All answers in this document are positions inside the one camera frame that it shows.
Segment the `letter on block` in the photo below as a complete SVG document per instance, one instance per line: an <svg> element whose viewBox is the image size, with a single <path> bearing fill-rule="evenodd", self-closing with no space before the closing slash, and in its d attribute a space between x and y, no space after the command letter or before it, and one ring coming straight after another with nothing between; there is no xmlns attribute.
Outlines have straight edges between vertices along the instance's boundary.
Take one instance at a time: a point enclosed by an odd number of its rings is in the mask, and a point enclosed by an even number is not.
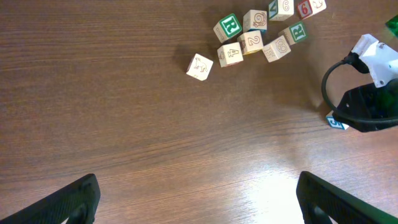
<svg viewBox="0 0 398 224"><path fill-rule="evenodd" d="M273 0L268 5L270 21L284 21L294 14L293 0Z"/></svg>
<svg viewBox="0 0 398 224"><path fill-rule="evenodd" d="M197 78L200 81L206 80L212 65L212 60L209 60L200 54L195 54L189 64L187 75Z"/></svg>
<svg viewBox="0 0 398 224"><path fill-rule="evenodd" d="M242 31L242 26L235 14L230 14L220 20L213 28L218 40L223 43Z"/></svg>
<svg viewBox="0 0 398 224"><path fill-rule="evenodd" d="M349 126L347 124L343 124L341 122L335 121L332 114L333 114L333 111L331 111L328 115L326 115L326 120L328 121L329 125L332 128L342 129L342 130L347 130L349 128Z"/></svg>
<svg viewBox="0 0 398 224"><path fill-rule="evenodd" d="M305 29L304 23L302 21L282 30L278 34L283 35L289 45L294 45L295 43L301 42L308 37L308 32Z"/></svg>
<svg viewBox="0 0 398 224"><path fill-rule="evenodd" d="M259 30L243 33L238 37L238 41L241 44L243 55L256 53L264 46Z"/></svg>
<svg viewBox="0 0 398 224"><path fill-rule="evenodd" d="M302 19L311 17L326 9L325 0L304 0L297 6L298 13Z"/></svg>
<svg viewBox="0 0 398 224"><path fill-rule="evenodd" d="M217 50L217 54L221 68L243 61L243 55L239 43L223 45Z"/></svg>
<svg viewBox="0 0 398 224"><path fill-rule="evenodd" d="M264 52L264 55L266 55L268 62L273 62L287 55L291 49L287 44L285 37L280 36L278 39L265 45L262 48L262 51Z"/></svg>
<svg viewBox="0 0 398 224"><path fill-rule="evenodd" d="M267 31L267 11L249 10L243 16L243 32L259 30L262 33Z"/></svg>

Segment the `white plastic part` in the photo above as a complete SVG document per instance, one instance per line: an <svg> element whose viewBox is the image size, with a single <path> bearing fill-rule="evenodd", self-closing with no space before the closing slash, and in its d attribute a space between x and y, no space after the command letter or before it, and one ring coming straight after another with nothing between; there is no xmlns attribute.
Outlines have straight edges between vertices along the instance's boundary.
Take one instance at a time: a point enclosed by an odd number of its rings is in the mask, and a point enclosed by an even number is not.
<svg viewBox="0 0 398 224"><path fill-rule="evenodd" d="M376 88L398 78L398 53L372 35L362 35L352 53L357 53L368 66Z"/></svg>

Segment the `number block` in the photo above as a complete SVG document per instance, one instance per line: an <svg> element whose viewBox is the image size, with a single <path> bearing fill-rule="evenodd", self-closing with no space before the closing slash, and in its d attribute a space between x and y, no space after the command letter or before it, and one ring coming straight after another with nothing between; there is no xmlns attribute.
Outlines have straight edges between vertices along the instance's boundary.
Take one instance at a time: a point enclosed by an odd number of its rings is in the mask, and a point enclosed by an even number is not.
<svg viewBox="0 0 398 224"><path fill-rule="evenodd" d="M294 0L273 0L268 10L270 21L285 21L294 14Z"/></svg>
<svg viewBox="0 0 398 224"><path fill-rule="evenodd" d="M278 39L265 45L262 48L262 51L264 52L264 55L266 55L268 62L273 62L290 53L291 49L286 38L284 36L280 36Z"/></svg>
<svg viewBox="0 0 398 224"><path fill-rule="evenodd" d="M325 0L304 0L297 6L302 19L306 19L326 9Z"/></svg>
<svg viewBox="0 0 398 224"><path fill-rule="evenodd" d="M283 35L286 38L287 43L291 46L305 40L308 37L308 32L305 29L304 23L300 21L280 31L278 35Z"/></svg>
<svg viewBox="0 0 398 224"><path fill-rule="evenodd" d="M217 50L218 59L220 60L221 68L231 66L243 61L243 55L240 44L226 44Z"/></svg>
<svg viewBox="0 0 398 224"><path fill-rule="evenodd" d="M243 55L256 53L264 46L259 30L243 33L238 37L238 41L241 44Z"/></svg>
<svg viewBox="0 0 398 224"><path fill-rule="evenodd" d="M249 10L243 16L243 32L259 30L262 33L267 31L267 11Z"/></svg>
<svg viewBox="0 0 398 224"><path fill-rule="evenodd" d="M326 120L328 121L329 125L332 128L341 129L341 130L347 130L349 128L349 126L347 124L343 124L341 122L335 121L332 114L333 114L333 111L331 111L328 115L326 115Z"/></svg>
<svg viewBox="0 0 398 224"><path fill-rule="evenodd" d="M197 78L200 81L206 80L212 65L212 60L209 60L200 54L195 54L188 66L187 75Z"/></svg>
<svg viewBox="0 0 398 224"><path fill-rule="evenodd" d="M213 28L218 40L223 43L242 31L242 26L235 14L230 14L220 20Z"/></svg>

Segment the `black cable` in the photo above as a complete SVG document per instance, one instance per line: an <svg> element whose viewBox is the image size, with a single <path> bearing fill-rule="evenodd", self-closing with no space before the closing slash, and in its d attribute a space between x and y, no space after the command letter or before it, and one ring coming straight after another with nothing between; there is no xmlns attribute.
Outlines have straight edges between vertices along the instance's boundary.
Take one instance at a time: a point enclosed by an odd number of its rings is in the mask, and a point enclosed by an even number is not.
<svg viewBox="0 0 398 224"><path fill-rule="evenodd" d="M330 73L339 67L340 65L344 65L350 63L351 60L349 57L344 58L344 60L339 61L334 66L330 67L329 70L325 73L322 80L322 96L325 100L326 104L340 117L350 120L355 123L364 123L364 124L389 124L389 123L398 123L398 117L393 118L381 118L381 119L367 119L367 118L355 118L354 116L348 115L339 109L337 109L333 103L330 101L328 97L328 93L326 92L326 83L328 81Z"/></svg>

